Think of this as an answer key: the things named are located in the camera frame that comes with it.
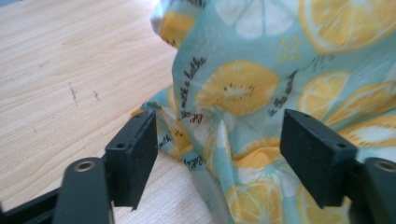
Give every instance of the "wooden table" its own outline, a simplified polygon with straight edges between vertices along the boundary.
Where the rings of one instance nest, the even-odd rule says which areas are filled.
[[[151,0],[23,0],[0,7],[0,201],[58,188],[104,153],[129,114],[172,83],[176,51]],[[184,164],[160,152],[139,207],[117,223],[212,223]]]

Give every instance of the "lemon slice print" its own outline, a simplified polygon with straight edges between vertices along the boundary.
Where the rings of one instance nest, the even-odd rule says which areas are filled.
[[[165,120],[166,125],[172,134],[178,150],[178,155],[182,156],[187,152],[192,151],[191,141],[188,137],[186,129],[183,127],[180,121],[176,120],[176,115],[169,110],[171,109],[163,107],[161,109],[161,114],[163,115],[163,119]]]
[[[394,0],[301,0],[300,22],[321,53],[359,49],[396,29]]]
[[[238,168],[261,169],[280,158],[279,138],[253,141],[233,156],[233,165]]]
[[[304,88],[298,110],[322,119],[336,102],[351,73],[336,71],[312,79]]]
[[[300,185],[297,191],[297,207],[304,224],[347,224],[347,209],[344,207],[325,207],[320,209],[309,192]]]
[[[392,97],[394,81],[387,81],[364,86],[349,96],[326,120],[332,125],[360,112],[373,112],[384,106]]]
[[[178,49],[194,24],[195,19],[189,15],[166,12],[163,16],[163,27],[160,31],[160,37]]]
[[[385,115],[339,132],[357,147],[396,146],[396,115]]]
[[[286,32],[295,22],[297,5],[297,1],[289,0],[219,0],[215,10],[239,35],[257,38],[263,33],[271,36]]]
[[[227,203],[235,223],[283,223],[279,188],[272,182],[234,185],[227,193]]]
[[[233,61],[215,71],[195,101],[200,107],[219,106],[241,116],[267,105],[277,82],[277,75],[259,64]]]
[[[393,108],[396,108],[396,92],[393,93],[393,97],[390,97],[387,102],[384,102],[383,105],[376,108],[373,112],[376,114],[381,114]]]
[[[219,179],[218,174],[213,168],[213,153],[215,151],[215,147],[216,147],[216,131],[213,131],[206,138],[204,144],[204,150],[202,153],[202,159],[206,164],[206,168],[215,176],[215,178]]]

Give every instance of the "black plastic part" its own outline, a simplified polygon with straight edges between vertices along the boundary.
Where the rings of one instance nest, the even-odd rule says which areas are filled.
[[[313,117],[287,109],[280,151],[319,207],[342,204],[355,146]]]
[[[365,179],[362,178],[364,165],[354,161],[346,170],[346,182],[344,185],[344,194],[353,202],[354,210],[360,210],[362,213],[369,213],[364,185]]]
[[[362,177],[367,203],[375,223],[396,223],[396,163],[379,158],[367,159]]]
[[[58,191],[52,190],[3,213],[0,223],[51,223]]]
[[[350,206],[348,215],[350,224],[375,224],[370,211],[361,210],[354,203]]]
[[[86,158],[67,167],[52,223],[114,223],[101,159]]]
[[[155,112],[131,118],[106,146],[106,168],[112,174],[115,206],[137,208],[157,158]]]

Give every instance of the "mark on table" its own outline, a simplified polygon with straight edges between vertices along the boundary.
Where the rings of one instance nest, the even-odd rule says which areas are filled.
[[[38,65],[38,67],[44,67],[44,65],[46,65],[47,63],[41,63]]]
[[[73,89],[71,82],[69,82],[69,87],[70,87],[70,91],[72,92],[73,101],[75,102],[76,107],[78,107],[77,100],[76,100],[77,99],[77,97],[76,97],[76,93],[77,92]]]
[[[99,98],[99,93],[97,93],[96,91],[93,91],[93,93],[95,94],[96,100],[100,101],[101,99]]]

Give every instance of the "lemon print fabric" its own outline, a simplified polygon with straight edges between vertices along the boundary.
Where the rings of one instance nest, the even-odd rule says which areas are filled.
[[[160,37],[178,49],[194,24],[195,19],[189,15],[167,12],[163,17]]]
[[[260,169],[281,157],[279,138],[253,141],[233,156],[233,165],[238,168]]]
[[[234,185],[227,203],[235,223],[284,223],[279,188],[266,181]]]
[[[297,193],[297,206],[304,224],[348,224],[349,202],[344,200],[343,207],[320,209],[309,192],[301,185]]]
[[[358,147],[396,146],[396,115],[366,120],[341,130],[340,134]]]
[[[357,113],[369,113],[394,100],[395,81],[370,84],[350,95],[329,117],[327,124],[334,124]]]
[[[396,29],[393,0],[301,0],[304,32],[321,53],[359,49]]]
[[[312,79],[301,94],[298,110],[322,119],[337,101],[350,75],[348,71],[335,71]]]
[[[348,223],[350,202],[318,208],[280,153],[284,110],[340,133],[360,162],[396,161],[396,1],[160,0],[157,9],[154,32],[177,48],[173,83],[138,111],[156,111],[158,148],[186,164],[211,216]]]
[[[199,107],[221,107],[236,116],[253,113],[267,105],[276,89],[277,75],[249,61],[233,61],[218,68],[200,89]]]

